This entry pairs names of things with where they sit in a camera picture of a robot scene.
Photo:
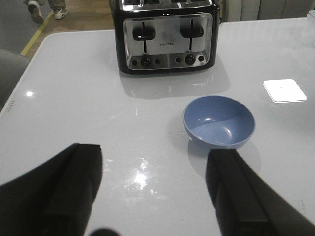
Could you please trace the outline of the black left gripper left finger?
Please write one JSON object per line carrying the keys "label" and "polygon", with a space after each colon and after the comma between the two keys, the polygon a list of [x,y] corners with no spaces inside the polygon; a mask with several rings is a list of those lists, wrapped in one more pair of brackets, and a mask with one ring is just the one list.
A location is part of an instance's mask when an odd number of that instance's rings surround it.
{"label": "black left gripper left finger", "polygon": [[100,146],[70,145],[0,186],[0,234],[84,235],[101,179]]}

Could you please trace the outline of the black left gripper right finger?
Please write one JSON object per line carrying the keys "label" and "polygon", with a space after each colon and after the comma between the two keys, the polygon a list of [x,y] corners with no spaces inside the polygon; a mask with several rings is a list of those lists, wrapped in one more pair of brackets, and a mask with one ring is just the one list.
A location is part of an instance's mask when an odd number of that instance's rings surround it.
{"label": "black left gripper right finger", "polygon": [[235,149],[208,155],[206,184],[223,236],[313,236],[315,226],[270,186]]}

